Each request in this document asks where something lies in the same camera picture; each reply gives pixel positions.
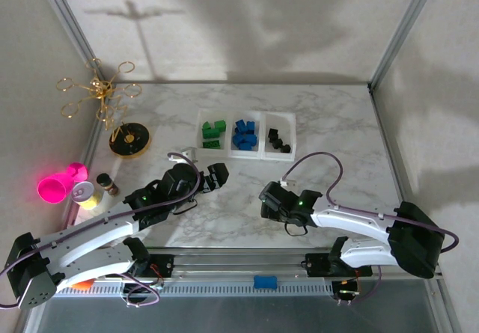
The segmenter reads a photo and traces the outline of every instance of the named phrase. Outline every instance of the white marble surface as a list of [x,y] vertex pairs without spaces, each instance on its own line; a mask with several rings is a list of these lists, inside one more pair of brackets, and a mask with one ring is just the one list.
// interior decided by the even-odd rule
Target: white marble surface
[[[324,150],[344,164],[344,178],[333,197],[339,203],[390,212],[399,200],[367,88],[327,85],[143,85],[143,94],[129,100],[126,122],[143,123],[153,135],[150,149],[133,160],[119,159],[108,147],[110,132],[103,132],[91,167],[91,180],[101,172],[114,178],[119,198],[104,195],[93,212],[79,211],[77,221],[121,201],[135,189],[161,178],[172,167],[166,153],[195,145],[199,108],[253,109],[296,113],[296,159]],[[198,207],[181,216],[169,216],[153,227],[149,247],[330,247],[334,229],[313,229],[304,237],[291,237],[283,224],[260,217],[258,195],[271,180],[278,180],[291,162],[247,159],[202,159],[205,170],[224,162],[230,176],[220,190],[198,196]],[[290,178],[298,190],[325,192],[338,174],[328,157],[316,156],[301,164]]]

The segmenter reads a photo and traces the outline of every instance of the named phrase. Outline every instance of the cable connector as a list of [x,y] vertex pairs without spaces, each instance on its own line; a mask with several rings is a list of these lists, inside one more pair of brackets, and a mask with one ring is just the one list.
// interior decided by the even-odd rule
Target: cable connector
[[[181,150],[181,154],[189,158],[193,163],[198,162],[198,160],[196,159],[196,147],[183,148]],[[181,159],[178,156],[168,157],[168,160],[176,162],[176,163],[188,163],[184,159]]]
[[294,189],[296,187],[296,181],[294,180],[279,180],[279,184],[281,187],[288,187],[290,189]]

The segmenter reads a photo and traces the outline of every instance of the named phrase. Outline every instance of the green block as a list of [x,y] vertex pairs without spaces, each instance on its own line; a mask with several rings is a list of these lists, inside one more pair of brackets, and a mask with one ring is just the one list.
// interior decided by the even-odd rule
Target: green block
[[215,121],[215,129],[219,129],[220,132],[226,131],[225,120]]
[[220,148],[219,140],[203,142],[203,148]]
[[203,138],[218,138],[219,129],[204,129]]

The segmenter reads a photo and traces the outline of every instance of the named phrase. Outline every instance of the white wall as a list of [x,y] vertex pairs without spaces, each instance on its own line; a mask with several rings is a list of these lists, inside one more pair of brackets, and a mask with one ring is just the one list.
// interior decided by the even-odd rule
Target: white wall
[[68,0],[126,80],[366,82],[411,0]]
[[478,32],[479,0],[429,0],[377,95],[408,199],[461,239],[439,262],[465,333],[479,332]]
[[[47,0],[0,0],[0,266],[13,240],[59,229],[64,205],[37,196],[40,178],[80,159],[92,127],[94,106],[68,120],[60,108],[82,92],[55,89],[63,76],[89,76]],[[6,278],[0,302],[13,303]],[[0,311],[0,332],[11,332],[18,310]]]

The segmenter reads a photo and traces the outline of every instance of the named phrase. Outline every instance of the pink plastic cup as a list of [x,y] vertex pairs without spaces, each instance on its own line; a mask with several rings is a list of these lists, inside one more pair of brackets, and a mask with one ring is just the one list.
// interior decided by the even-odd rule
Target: pink plastic cup
[[69,174],[75,182],[83,182],[88,179],[88,169],[80,162],[70,163],[67,167],[67,174]]
[[69,174],[52,174],[38,183],[38,195],[49,204],[59,204],[71,192],[75,181]]

